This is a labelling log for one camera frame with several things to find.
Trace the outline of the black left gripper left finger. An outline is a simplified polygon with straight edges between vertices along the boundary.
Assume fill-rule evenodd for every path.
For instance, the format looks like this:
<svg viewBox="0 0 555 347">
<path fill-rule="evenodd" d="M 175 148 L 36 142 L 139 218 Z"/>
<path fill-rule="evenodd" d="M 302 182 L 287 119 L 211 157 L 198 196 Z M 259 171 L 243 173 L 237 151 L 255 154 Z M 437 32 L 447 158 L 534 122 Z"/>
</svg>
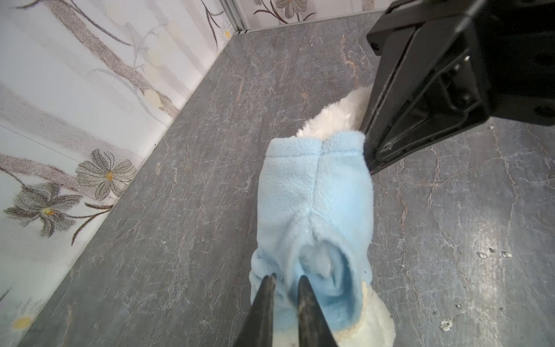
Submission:
<svg viewBox="0 0 555 347">
<path fill-rule="evenodd" d="M 265 276 L 233 347 L 272 347 L 276 274 Z"/>
</svg>

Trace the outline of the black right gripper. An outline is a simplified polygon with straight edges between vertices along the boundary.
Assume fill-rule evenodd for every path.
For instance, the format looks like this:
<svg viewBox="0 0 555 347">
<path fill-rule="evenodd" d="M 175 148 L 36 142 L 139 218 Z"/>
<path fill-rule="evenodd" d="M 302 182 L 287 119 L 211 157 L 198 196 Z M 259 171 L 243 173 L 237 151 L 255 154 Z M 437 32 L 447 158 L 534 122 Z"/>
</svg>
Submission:
<svg viewBox="0 0 555 347">
<path fill-rule="evenodd" d="M 395 1 L 367 39 L 371 174 L 490 117 L 554 124 L 553 1 Z"/>
</svg>

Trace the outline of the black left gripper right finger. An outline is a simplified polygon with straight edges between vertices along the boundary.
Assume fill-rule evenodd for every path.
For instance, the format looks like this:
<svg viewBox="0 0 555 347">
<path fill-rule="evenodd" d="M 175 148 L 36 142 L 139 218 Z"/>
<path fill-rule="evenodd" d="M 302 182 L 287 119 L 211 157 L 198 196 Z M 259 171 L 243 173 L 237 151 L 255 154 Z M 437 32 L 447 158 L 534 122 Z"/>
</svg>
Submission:
<svg viewBox="0 0 555 347">
<path fill-rule="evenodd" d="M 300 347 L 338 346 L 306 276 L 299 280 L 297 310 Z"/>
</svg>

